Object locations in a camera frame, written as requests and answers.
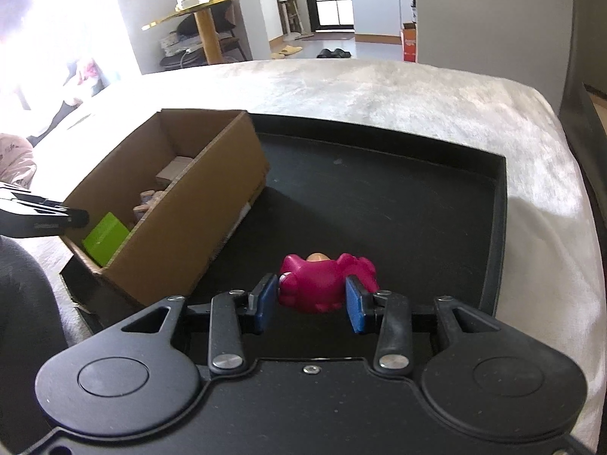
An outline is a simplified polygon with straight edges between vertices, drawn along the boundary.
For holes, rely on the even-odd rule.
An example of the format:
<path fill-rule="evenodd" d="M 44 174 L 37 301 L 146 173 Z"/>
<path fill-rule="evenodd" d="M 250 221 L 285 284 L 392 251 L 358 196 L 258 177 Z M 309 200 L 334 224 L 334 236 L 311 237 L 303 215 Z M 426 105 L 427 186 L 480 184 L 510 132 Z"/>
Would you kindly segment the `brown cardboard box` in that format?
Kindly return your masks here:
<path fill-rule="evenodd" d="M 174 157 L 193 161 L 162 189 L 155 175 Z M 269 163 L 245 111 L 163 109 L 122 140 L 68 195 L 86 210 L 88 225 L 61 239 L 93 274 L 148 306 L 188 295 L 266 184 Z M 140 219 L 140 193 L 164 196 Z M 110 262 L 100 267 L 82 241 L 112 213 L 134 227 Z"/>

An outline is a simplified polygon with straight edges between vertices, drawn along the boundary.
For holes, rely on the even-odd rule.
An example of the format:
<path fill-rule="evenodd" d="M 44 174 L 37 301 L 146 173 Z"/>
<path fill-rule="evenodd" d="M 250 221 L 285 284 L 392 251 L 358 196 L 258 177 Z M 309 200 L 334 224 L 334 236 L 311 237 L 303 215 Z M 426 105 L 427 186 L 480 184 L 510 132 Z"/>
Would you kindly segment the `round gold-edged side table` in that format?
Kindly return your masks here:
<path fill-rule="evenodd" d="M 231 0 L 209 0 L 204 3 L 175 10 L 166 17 L 161 17 L 158 20 L 153 20 L 151 23 L 141 27 L 142 31 L 150 30 L 159 24 L 166 23 L 168 20 L 176 19 L 176 17 L 184 17 L 189 14 L 195 16 L 195 23 L 198 28 L 198 36 L 201 37 L 204 54 L 209 65 L 217 65 L 223 63 L 223 54 L 221 51 L 219 38 L 212 18 L 211 8 L 220 3 Z"/>

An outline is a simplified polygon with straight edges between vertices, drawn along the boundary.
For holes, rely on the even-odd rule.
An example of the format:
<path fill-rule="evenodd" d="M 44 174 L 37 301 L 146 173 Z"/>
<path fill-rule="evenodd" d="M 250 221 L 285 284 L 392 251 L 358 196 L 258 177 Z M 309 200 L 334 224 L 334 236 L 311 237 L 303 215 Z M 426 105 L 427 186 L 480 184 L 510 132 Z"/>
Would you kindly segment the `white kitchen cabinet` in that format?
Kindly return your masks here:
<path fill-rule="evenodd" d="M 412 0 L 352 0 L 356 41 L 399 44 L 404 24 L 412 23 Z"/>

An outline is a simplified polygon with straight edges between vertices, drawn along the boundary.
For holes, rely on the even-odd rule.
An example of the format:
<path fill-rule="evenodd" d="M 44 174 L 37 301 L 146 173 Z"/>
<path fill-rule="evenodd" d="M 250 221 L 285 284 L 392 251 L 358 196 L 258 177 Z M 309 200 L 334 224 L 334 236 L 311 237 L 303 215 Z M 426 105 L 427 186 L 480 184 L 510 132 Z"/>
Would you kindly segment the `black shallow tray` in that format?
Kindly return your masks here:
<path fill-rule="evenodd" d="M 451 295 L 497 307 L 506 229 L 502 156 L 337 121 L 249 114 L 266 184 L 210 262 L 198 302 L 254 286 L 291 254 L 347 253 L 417 313 Z"/>

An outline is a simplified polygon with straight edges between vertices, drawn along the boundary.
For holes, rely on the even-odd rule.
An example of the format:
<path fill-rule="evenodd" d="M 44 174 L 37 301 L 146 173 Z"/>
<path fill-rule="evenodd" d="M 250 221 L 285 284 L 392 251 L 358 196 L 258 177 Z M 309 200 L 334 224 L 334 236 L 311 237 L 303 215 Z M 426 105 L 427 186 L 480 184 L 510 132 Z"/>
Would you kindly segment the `yellow slippers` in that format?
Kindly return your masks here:
<path fill-rule="evenodd" d="M 270 58 L 272 60 L 281 60 L 289 58 L 292 55 L 297 55 L 298 52 L 303 50 L 302 46 L 285 45 L 282 49 L 277 52 L 272 52 Z"/>

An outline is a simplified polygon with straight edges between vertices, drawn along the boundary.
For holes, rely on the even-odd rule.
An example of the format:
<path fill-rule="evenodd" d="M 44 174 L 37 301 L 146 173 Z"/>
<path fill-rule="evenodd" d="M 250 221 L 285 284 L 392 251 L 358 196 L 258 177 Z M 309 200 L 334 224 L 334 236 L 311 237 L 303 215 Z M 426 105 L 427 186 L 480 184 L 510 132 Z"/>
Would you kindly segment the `beige toy block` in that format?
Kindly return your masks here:
<path fill-rule="evenodd" d="M 176 178 L 178 178 L 182 171 L 191 164 L 193 159 L 186 156 L 174 157 L 164 168 L 162 168 L 156 175 L 155 181 L 160 188 L 166 189 L 171 185 Z"/>

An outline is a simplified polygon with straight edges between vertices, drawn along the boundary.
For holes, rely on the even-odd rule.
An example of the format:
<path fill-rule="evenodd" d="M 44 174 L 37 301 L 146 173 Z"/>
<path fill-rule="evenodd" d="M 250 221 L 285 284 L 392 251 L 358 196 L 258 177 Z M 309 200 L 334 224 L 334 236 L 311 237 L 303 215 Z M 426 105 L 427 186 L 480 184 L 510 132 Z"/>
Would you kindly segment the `green plastic block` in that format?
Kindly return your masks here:
<path fill-rule="evenodd" d="M 107 213 L 82 241 L 88 256 L 100 267 L 106 266 L 130 235 L 127 226 Z"/>

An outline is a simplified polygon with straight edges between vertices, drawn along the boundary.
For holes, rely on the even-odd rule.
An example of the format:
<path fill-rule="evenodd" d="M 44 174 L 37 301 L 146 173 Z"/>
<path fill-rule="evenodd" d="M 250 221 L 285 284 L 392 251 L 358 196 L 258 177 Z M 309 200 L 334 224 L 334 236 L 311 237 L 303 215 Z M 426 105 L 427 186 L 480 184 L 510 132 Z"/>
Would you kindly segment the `magenta toy figure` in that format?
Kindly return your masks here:
<path fill-rule="evenodd" d="M 355 275 L 366 291 L 380 290 L 377 269 L 364 257 L 341 254 L 330 259 L 321 253 L 306 258 L 284 258 L 279 271 L 279 303 L 303 313 L 327 313 L 346 301 L 346 278 Z"/>

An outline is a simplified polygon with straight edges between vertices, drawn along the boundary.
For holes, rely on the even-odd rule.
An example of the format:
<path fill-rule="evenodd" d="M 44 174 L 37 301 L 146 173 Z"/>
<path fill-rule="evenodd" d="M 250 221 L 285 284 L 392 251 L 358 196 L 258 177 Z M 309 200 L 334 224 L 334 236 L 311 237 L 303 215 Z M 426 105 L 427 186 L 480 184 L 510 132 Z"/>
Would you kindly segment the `white fuzzy blanket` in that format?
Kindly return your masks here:
<path fill-rule="evenodd" d="M 365 124 L 501 154 L 508 208 L 498 316 L 581 366 L 588 400 L 574 436 L 598 444 L 606 393 L 606 297 L 593 212 L 558 117 L 511 80 L 403 62 L 254 61 L 113 84 L 34 150 L 32 188 L 64 199 L 162 108 L 246 110 Z"/>

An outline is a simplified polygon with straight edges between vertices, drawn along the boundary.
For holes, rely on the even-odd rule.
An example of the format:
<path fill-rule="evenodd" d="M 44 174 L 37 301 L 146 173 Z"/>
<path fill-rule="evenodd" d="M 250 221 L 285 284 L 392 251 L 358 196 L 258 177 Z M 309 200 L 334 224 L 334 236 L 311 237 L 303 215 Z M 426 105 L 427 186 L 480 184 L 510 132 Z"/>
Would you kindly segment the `dark folding chair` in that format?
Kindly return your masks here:
<path fill-rule="evenodd" d="M 606 130 L 591 91 L 606 91 L 606 0 L 573 0 L 569 65 L 559 119 L 599 207 L 606 210 Z"/>

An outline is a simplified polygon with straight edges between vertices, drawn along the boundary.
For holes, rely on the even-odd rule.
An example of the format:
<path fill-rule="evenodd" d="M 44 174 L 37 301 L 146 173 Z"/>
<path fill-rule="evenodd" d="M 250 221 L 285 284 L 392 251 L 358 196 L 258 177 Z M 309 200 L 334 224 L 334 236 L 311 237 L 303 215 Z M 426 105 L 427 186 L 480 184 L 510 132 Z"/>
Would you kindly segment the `orange cardboard box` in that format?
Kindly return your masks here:
<path fill-rule="evenodd" d="M 405 62 L 417 61 L 417 24 L 404 23 L 401 29 L 402 58 Z"/>

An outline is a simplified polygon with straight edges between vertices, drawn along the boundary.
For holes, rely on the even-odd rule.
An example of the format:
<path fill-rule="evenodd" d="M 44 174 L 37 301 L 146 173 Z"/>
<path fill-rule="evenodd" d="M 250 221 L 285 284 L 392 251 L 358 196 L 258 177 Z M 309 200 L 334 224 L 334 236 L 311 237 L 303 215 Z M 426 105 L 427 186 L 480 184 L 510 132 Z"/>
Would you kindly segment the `black slippers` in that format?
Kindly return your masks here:
<path fill-rule="evenodd" d="M 317 59 L 351 59 L 351 57 L 351 52 L 341 48 L 335 48 L 334 50 L 323 48 L 317 55 Z"/>

